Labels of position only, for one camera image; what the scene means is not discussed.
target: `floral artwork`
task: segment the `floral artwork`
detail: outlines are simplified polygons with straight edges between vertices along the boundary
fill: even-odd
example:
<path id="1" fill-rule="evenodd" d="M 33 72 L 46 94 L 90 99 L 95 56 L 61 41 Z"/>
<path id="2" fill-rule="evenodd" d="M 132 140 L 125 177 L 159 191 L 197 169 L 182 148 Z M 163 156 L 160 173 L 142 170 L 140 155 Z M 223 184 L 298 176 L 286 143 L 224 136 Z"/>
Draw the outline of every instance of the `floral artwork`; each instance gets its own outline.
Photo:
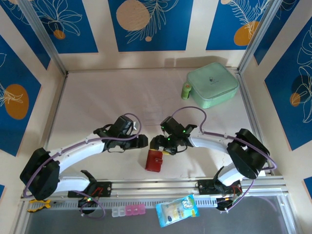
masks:
<path id="1" fill-rule="evenodd" d="M 291 149 L 312 140 L 312 18 L 265 83 Z"/>
<path id="2" fill-rule="evenodd" d="M 16 156 L 40 83 L 0 36 L 0 150 Z"/>
<path id="3" fill-rule="evenodd" d="M 312 25 L 305 34 L 298 53 L 300 75 L 292 83 L 292 106 L 303 108 L 303 123 L 312 121 Z"/>
<path id="4" fill-rule="evenodd" d="M 65 33 L 80 36 L 76 23 L 81 21 L 82 15 L 68 10 L 67 0 L 33 0 L 32 6 L 49 34 L 57 39 L 65 39 Z"/>
<path id="5" fill-rule="evenodd" d="M 120 52 L 185 50 L 192 0 L 108 2 Z"/>
<path id="6" fill-rule="evenodd" d="M 0 0 L 0 7 L 4 9 L 43 67 L 47 69 L 51 60 L 50 56 L 42 46 L 36 34 L 32 31 L 27 19 L 17 5 L 16 0 Z"/>
<path id="7" fill-rule="evenodd" d="M 13 17 L 29 25 L 15 0 L 1 1 Z M 59 53 L 98 52 L 81 0 L 31 0 L 30 3 Z"/>
<path id="8" fill-rule="evenodd" d="M 267 51 L 275 41 L 277 35 L 284 27 L 288 18 L 291 16 L 293 10 L 297 6 L 300 0 L 283 0 L 275 17 L 273 18 L 270 26 L 268 27 L 266 33 L 263 36 L 260 44 L 258 45 L 254 58 L 259 65 L 266 55 Z"/>
<path id="9" fill-rule="evenodd" d="M 220 0 L 206 50 L 246 49 L 270 0 Z"/>

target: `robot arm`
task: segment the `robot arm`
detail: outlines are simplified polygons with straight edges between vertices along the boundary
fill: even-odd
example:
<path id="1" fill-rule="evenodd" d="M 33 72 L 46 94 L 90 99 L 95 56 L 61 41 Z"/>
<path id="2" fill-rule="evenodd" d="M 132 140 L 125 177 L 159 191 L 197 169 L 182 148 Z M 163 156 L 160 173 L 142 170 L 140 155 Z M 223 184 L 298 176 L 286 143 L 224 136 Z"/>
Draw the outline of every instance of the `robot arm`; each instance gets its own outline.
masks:
<path id="1" fill-rule="evenodd" d="M 145 135 L 138 135 L 131 140 L 126 140 L 134 136 L 132 135 L 133 128 L 133 121 L 123 115 L 114 124 L 108 124 L 103 128 L 96 129 L 92 134 L 78 143 L 50 152 L 39 148 L 32 154 L 20 175 L 20 179 L 26 185 L 35 171 L 44 162 L 49 160 L 41 168 L 40 172 L 35 175 L 29 186 L 29 191 L 37 200 L 44 200 L 53 193 L 72 190 L 84 191 L 90 195 L 97 188 L 97 182 L 90 173 L 81 171 L 82 173 L 79 176 L 61 176 L 60 174 L 75 163 L 92 155 L 108 151 L 116 146 L 119 146 L 124 151 L 146 147 L 148 145 L 148 139 Z M 60 156 L 56 157 L 55 160 L 51 159 L 57 153 Z"/>
<path id="2" fill-rule="evenodd" d="M 246 129 L 241 129 L 236 133 L 235 140 L 232 142 L 228 140 L 228 145 L 225 145 L 218 138 L 203 134 L 196 125 L 189 124 L 184 127 L 172 117 L 167 117 L 160 126 L 169 136 L 154 137 L 150 144 L 152 150 L 162 150 L 163 153 L 175 155 L 178 153 L 178 146 L 204 147 L 224 152 L 231 157 L 233 163 L 220 168 L 212 180 L 198 182 L 200 194 L 233 193 L 233 187 L 239 186 L 242 178 L 256 179 L 258 177 L 267 159 L 252 147 L 241 143 L 242 141 L 269 155 L 269 151 L 263 144 Z"/>

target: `yellow clamp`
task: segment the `yellow clamp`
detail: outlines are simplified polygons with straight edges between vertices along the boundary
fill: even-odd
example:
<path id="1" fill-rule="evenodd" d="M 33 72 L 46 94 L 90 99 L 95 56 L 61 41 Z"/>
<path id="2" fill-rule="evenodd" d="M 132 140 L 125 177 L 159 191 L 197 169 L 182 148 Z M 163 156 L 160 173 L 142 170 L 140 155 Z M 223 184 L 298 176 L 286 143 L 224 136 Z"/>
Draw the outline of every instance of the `yellow clamp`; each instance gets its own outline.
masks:
<path id="1" fill-rule="evenodd" d="M 37 209 L 29 209 L 29 210 L 27 210 L 29 213 L 34 213 L 34 212 L 41 211 L 41 210 L 46 209 L 46 208 L 47 209 L 51 208 L 51 206 L 50 206 L 51 200 L 41 200 L 41 201 L 38 201 L 38 200 L 34 199 L 34 200 L 29 201 L 29 203 L 36 203 L 36 202 L 43 203 L 44 205 L 40 206 Z"/>
<path id="2" fill-rule="evenodd" d="M 166 152 L 166 151 L 162 151 L 162 154 L 163 154 L 163 155 L 170 155 L 170 153 L 168 153 L 168 152 Z"/>

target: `white leaf drawing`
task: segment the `white leaf drawing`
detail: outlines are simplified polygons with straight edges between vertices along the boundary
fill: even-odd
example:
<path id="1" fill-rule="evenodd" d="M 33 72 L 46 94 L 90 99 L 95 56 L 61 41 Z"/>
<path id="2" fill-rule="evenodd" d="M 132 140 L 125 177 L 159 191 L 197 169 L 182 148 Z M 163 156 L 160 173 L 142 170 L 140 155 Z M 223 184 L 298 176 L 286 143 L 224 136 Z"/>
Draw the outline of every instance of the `white leaf drawing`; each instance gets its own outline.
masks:
<path id="1" fill-rule="evenodd" d="M 29 25 L 27 19 L 25 18 L 24 14 L 20 10 L 19 6 L 17 4 L 12 3 L 9 0 L 1 0 L 3 4 L 11 11 L 12 15 L 21 20 L 23 23 Z"/>
<path id="2" fill-rule="evenodd" d="M 0 53 L 0 68 L 4 65 L 5 58 L 6 58 L 6 54 Z M 6 89 L 0 83 L 0 107 L 5 102 L 10 103 L 10 101 L 16 101 L 16 102 L 19 102 L 19 103 L 23 103 L 23 101 L 21 100 L 22 96 L 23 96 L 23 94 L 21 94 L 21 95 L 14 95 L 14 94 L 6 91 Z"/>
<path id="3" fill-rule="evenodd" d="M 172 10 L 178 3 L 179 0 L 169 6 L 169 3 L 173 0 L 143 0 L 141 3 L 146 7 L 149 12 L 150 19 L 148 24 L 136 31 L 128 31 L 127 38 L 129 38 L 127 44 L 132 41 L 139 39 L 143 40 L 146 38 L 153 38 L 153 36 L 161 30 L 162 25 L 166 25 L 165 13 Z"/>
<path id="4" fill-rule="evenodd" d="M 268 8 L 270 0 L 258 0 L 256 6 L 252 8 L 249 0 L 231 0 L 228 5 L 232 7 L 234 16 L 239 18 L 242 25 L 245 25 L 249 31 L 249 39 L 254 35 L 255 22 L 263 15 Z"/>
<path id="5" fill-rule="evenodd" d="M 291 104 L 303 104 L 303 123 L 312 121 L 312 25 L 306 32 L 298 53 L 297 63 L 300 65 L 301 84 L 292 95 Z"/>
<path id="6" fill-rule="evenodd" d="M 28 24 L 17 4 L 9 0 L 1 0 L 10 9 L 11 13 Z M 48 25 L 47 30 L 53 33 L 55 30 L 69 32 L 80 36 L 80 30 L 75 23 L 82 20 L 82 15 L 75 11 L 67 10 L 67 0 L 32 0 L 30 1 L 42 24 Z"/>
<path id="7" fill-rule="evenodd" d="M 282 1 L 277 13 L 275 16 L 280 20 L 283 11 L 291 11 L 296 5 L 298 0 L 284 0 Z"/>

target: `red wallet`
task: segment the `red wallet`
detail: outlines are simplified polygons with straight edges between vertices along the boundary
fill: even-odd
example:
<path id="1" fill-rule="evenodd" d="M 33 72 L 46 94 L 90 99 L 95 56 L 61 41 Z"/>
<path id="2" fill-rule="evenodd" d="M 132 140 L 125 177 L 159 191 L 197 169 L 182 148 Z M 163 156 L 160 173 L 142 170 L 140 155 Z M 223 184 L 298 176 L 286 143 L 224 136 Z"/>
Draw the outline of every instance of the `red wallet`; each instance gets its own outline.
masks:
<path id="1" fill-rule="evenodd" d="M 145 170 L 151 172 L 160 172 L 161 165 L 162 165 L 162 152 L 157 150 L 149 150 Z"/>

